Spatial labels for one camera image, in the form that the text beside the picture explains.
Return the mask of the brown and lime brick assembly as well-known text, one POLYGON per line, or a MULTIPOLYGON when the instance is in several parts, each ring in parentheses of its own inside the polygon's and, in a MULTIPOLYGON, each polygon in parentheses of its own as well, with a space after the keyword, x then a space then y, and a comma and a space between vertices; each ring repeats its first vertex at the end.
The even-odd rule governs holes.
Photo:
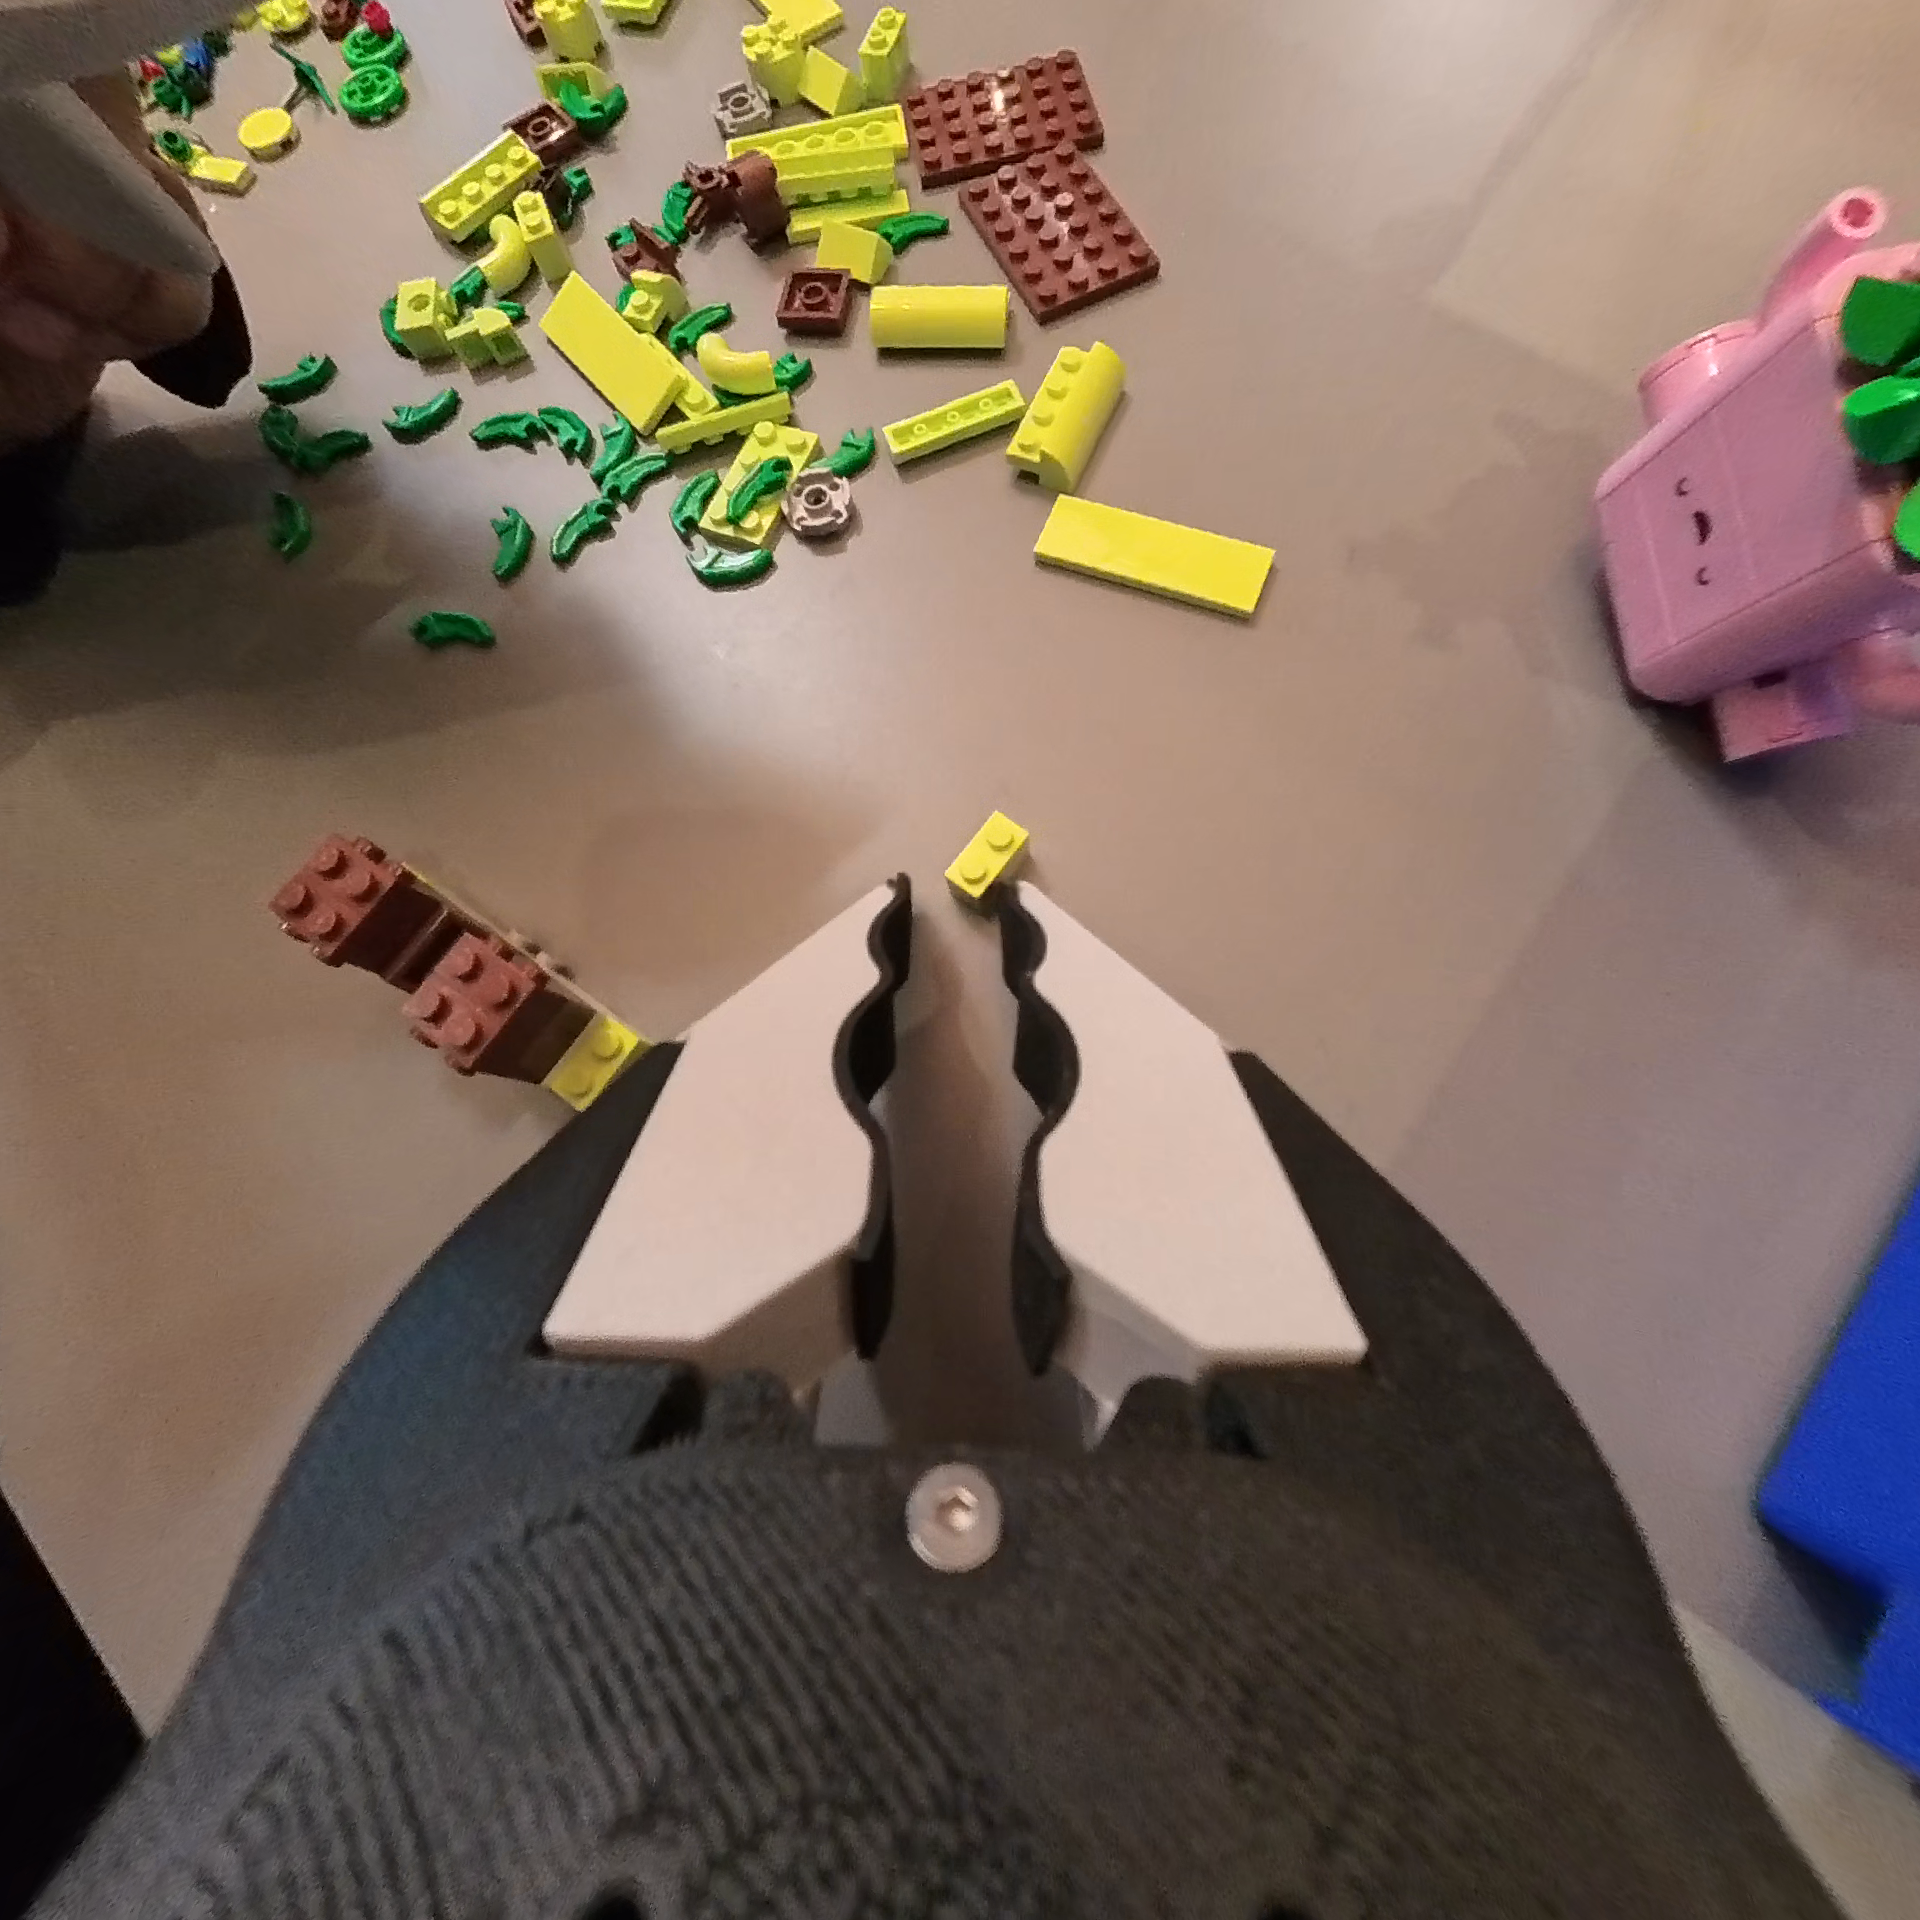
POLYGON ((324 966, 395 992, 409 1036, 463 1076, 541 1088, 587 1113, 652 1050, 551 950, 365 837, 322 837, 271 912, 324 966))

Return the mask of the pink toy pot with plant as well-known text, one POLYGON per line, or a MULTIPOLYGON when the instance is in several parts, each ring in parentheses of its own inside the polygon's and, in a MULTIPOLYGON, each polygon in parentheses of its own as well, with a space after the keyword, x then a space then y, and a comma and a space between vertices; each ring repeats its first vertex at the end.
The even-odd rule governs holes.
POLYGON ((1852 185, 1640 378, 1595 514, 1626 689, 1723 761, 1919 716, 1919 245, 1852 185))

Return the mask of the blue plastic bin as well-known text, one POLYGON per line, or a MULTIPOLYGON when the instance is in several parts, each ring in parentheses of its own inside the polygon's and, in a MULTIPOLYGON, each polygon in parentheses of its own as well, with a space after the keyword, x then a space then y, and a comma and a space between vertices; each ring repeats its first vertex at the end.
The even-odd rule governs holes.
POLYGON ((1821 1707, 1919 1774, 1919 1213, 1893 1226, 1761 1478, 1843 1678, 1821 1707))

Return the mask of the large brown studded plate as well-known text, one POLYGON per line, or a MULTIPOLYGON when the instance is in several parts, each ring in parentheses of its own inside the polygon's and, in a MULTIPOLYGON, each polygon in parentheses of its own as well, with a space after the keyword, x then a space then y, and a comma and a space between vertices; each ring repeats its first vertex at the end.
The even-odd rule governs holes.
POLYGON ((921 187, 960 185, 1060 147, 1095 153, 1107 140, 1073 48, 923 83, 904 97, 904 124, 921 187))
POLYGON ((1159 254, 1091 157, 1065 141, 963 182, 957 203, 1041 325, 1162 274, 1159 254))

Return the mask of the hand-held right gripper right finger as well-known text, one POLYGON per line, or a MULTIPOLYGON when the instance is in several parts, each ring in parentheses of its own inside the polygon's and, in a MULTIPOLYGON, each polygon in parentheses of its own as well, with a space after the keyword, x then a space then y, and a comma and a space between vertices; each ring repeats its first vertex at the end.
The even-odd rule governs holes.
POLYGON ((1255 1061, 1028 881, 1000 893, 1016 1078, 1025 1366, 1065 1376, 1087 1444, 1133 1385, 1346 1366, 1370 1342, 1259 1123, 1255 1061))

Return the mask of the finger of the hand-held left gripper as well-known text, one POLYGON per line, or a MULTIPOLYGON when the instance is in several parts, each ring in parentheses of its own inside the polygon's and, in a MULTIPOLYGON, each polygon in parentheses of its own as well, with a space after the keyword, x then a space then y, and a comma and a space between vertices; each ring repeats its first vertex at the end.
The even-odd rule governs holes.
POLYGON ((106 73, 224 27, 244 3, 4 3, 4 73, 106 73))
POLYGON ((154 153, 131 83, 4 85, 2 193, 140 267, 211 274, 211 313, 193 341, 108 369, 131 365, 187 404, 228 400, 252 370, 250 325, 187 181, 154 153))

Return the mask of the lime narrow studded plate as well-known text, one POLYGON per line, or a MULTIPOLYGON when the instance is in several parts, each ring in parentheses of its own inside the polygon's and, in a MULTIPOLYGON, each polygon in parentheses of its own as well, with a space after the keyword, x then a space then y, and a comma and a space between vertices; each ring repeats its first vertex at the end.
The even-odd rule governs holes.
POLYGON ((794 398, 789 392, 771 392, 748 400, 719 403, 711 411, 697 416, 675 416, 660 420, 652 430, 655 444, 660 452, 680 458, 681 452, 706 448, 727 438, 743 438, 756 425, 779 425, 794 413, 794 398))
POLYGON ((913 464, 1010 430, 1023 424, 1025 410, 1027 398, 1009 378, 887 424, 880 436, 893 464, 913 464))

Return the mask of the lime curved slope brick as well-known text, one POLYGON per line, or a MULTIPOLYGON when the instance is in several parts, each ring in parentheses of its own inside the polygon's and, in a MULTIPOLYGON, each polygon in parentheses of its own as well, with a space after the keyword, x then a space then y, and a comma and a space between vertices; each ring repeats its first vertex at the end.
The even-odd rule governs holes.
POLYGON ((1010 328, 1007 283, 880 283, 869 299, 877 353, 1002 353, 1010 328))

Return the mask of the pile of tiny colourful pieces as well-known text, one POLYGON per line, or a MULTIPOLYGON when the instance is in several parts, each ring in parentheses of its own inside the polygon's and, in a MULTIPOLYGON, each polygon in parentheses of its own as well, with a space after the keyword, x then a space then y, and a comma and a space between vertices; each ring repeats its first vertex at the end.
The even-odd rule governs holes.
POLYGON ((243 196, 256 169, 291 155, 309 116, 349 128, 384 128, 411 102, 411 60, 391 5, 261 3, 243 5, 201 35, 154 45, 133 60, 135 102, 154 153, 184 181, 211 195, 243 196), (280 92, 237 110, 228 136, 211 124, 243 36, 275 57, 280 92))

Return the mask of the long lime flat tile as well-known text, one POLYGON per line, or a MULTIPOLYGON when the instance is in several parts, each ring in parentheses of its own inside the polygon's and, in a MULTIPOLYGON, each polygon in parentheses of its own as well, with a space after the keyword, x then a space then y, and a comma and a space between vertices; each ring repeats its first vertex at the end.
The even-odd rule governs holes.
POLYGON ((689 372, 655 334, 631 328, 589 282, 572 273, 540 318, 541 336, 637 432, 655 434, 689 372))

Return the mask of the pile of assorted toy bricks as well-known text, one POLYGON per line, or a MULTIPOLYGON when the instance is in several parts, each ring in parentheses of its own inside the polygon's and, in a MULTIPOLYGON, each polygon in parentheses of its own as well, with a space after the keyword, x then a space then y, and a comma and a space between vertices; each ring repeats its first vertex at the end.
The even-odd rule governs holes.
MULTIPOLYGON (((428 228, 459 250, 467 267, 453 291, 413 305, 409 353, 435 362, 465 355, 490 362, 477 334, 490 325, 477 298, 487 293, 477 259, 490 252, 490 225, 516 196, 538 193, 569 245, 569 227, 586 187, 586 161, 609 137, 636 128, 631 94, 613 78, 607 26, 650 33, 665 5, 508 5, 516 36, 541 60, 532 68, 540 99, 508 116, 492 141, 421 195, 428 228)), ((843 26, 840 5, 759 5, 741 35, 745 70, 713 102, 727 153, 691 163, 664 193, 655 222, 629 220, 609 234, 619 298, 631 328, 655 334, 689 372, 665 419, 697 416, 719 403, 695 345, 723 329, 731 308, 689 306, 681 254, 689 241, 739 230, 755 250, 784 250, 813 237, 827 222, 887 234, 907 217, 896 169, 907 148, 898 83, 906 70, 906 12, 885 6, 860 43, 860 66, 835 62, 823 42, 843 26)), ((779 388, 794 396, 807 365, 777 360, 779 388)))

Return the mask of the small lime toy brick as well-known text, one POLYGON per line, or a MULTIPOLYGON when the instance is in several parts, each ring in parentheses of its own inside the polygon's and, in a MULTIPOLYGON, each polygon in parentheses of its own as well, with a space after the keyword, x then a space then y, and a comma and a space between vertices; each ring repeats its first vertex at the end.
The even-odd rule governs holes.
POLYGON ((1020 876, 1027 852, 1028 829, 1007 811, 993 811, 948 862, 948 893, 967 909, 991 909, 996 889, 1020 876))

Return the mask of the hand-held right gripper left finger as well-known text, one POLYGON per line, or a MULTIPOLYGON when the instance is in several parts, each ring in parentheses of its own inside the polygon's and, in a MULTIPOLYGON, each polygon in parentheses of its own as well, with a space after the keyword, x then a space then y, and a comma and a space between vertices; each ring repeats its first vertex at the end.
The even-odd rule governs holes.
POLYGON ((706 1388, 771 1376, 812 1413, 876 1361, 896 1306, 896 1070, 914 892, 874 885, 684 1036, 655 1108, 544 1318, 572 1361, 637 1361, 655 1449, 706 1388))

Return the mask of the person's left hand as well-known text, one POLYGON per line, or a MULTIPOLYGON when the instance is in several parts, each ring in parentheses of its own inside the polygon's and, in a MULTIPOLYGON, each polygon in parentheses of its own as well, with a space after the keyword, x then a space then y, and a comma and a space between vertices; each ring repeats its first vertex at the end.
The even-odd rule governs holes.
POLYGON ((88 237, 2 206, 2 450, 80 416, 108 365, 193 341, 211 274, 140 267, 88 237))

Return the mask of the lime wide studded plate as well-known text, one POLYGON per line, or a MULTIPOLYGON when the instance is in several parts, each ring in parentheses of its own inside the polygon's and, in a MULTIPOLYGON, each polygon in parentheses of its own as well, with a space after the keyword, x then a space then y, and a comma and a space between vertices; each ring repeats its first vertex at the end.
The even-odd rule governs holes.
POLYGON ((727 549, 767 547, 779 526, 783 504, 791 480, 812 464, 819 446, 821 436, 791 424, 756 424, 741 442, 731 466, 721 477, 719 491, 697 520, 701 539, 727 549), (739 516, 731 516, 735 494, 749 484, 752 473, 771 460, 786 462, 784 477, 761 488, 749 499, 749 506, 739 516))

